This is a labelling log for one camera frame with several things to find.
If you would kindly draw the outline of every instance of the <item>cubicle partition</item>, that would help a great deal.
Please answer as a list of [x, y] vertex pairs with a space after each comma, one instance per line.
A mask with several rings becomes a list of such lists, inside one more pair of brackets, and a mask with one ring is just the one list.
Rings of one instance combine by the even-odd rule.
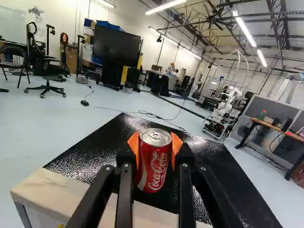
[[[272, 119], [279, 118], [280, 122], [292, 118], [294, 121], [290, 126], [290, 130], [293, 132], [304, 126], [304, 112], [299, 108], [254, 95], [232, 130], [231, 137], [241, 141], [247, 128], [251, 126], [250, 118], [258, 117], [263, 110], [266, 111], [267, 117]], [[286, 168], [291, 168], [303, 154], [304, 145], [283, 134], [277, 137], [278, 134], [275, 130], [258, 126], [249, 136], [246, 143], [251, 148], [273, 158]]]

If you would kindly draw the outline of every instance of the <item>white floor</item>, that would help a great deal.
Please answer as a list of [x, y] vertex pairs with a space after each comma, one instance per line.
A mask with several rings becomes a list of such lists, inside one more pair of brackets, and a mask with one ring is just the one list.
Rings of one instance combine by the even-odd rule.
[[[23, 226], [9, 190], [120, 112], [83, 107], [80, 101], [90, 93], [90, 88], [75, 83], [74, 79], [67, 83], [51, 82], [53, 86], [64, 87], [66, 98], [50, 92], [44, 99], [39, 97], [41, 91], [31, 91], [29, 94], [23, 92], [28, 86], [25, 77], [21, 80], [20, 89], [17, 89], [18, 77], [8, 76], [8, 79], [5, 81], [4, 76], [0, 74], [0, 88], [10, 90], [9, 93], [0, 93], [0, 227], [21, 228]], [[30, 87], [41, 84], [45, 84], [44, 79], [31, 77]], [[167, 119], [173, 118], [180, 110], [149, 93], [128, 95], [94, 83], [92, 88], [95, 92], [86, 100], [93, 106], [125, 112], [145, 110]], [[191, 107], [190, 103], [192, 102], [185, 103], [186, 108], [195, 111], [196, 107]], [[150, 119], [142, 114], [131, 115], [171, 126], [163, 120]], [[189, 133], [212, 139], [200, 130], [203, 120], [184, 110], [171, 122]], [[282, 226], [302, 228], [304, 190], [292, 181], [285, 181], [284, 174], [277, 169], [245, 151], [234, 149], [236, 144], [233, 139], [225, 140], [225, 145]]]

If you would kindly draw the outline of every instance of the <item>coca-cola can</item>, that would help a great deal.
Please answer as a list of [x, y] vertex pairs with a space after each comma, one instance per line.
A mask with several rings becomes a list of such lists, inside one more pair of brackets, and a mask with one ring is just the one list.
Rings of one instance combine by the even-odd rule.
[[139, 168], [135, 182], [146, 193], [158, 192], [164, 185], [172, 150], [167, 131], [149, 128], [139, 134]]

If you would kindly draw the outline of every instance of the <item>blue bin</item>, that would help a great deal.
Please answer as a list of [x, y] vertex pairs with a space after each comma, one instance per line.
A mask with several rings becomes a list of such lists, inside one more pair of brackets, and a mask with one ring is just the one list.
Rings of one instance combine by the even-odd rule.
[[117, 25], [113, 25], [106, 20], [97, 20], [96, 25], [106, 27], [106, 28], [110, 28], [110, 29], [114, 29], [114, 30], [118, 30], [118, 31], [124, 31], [121, 27], [119, 27]]
[[85, 18], [85, 26], [91, 27], [91, 22], [92, 22], [92, 20]]

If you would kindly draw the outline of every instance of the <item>computer monitor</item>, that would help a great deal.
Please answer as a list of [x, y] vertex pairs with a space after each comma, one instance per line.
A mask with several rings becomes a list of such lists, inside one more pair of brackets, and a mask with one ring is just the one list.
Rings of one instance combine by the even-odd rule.
[[152, 65], [151, 69], [155, 70], [155, 71], [161, 71], [162, 70], [162, 66]]
[[105, 62], [137, 67], [140, 43], [139, 36], [96, 26], [93, 54]]

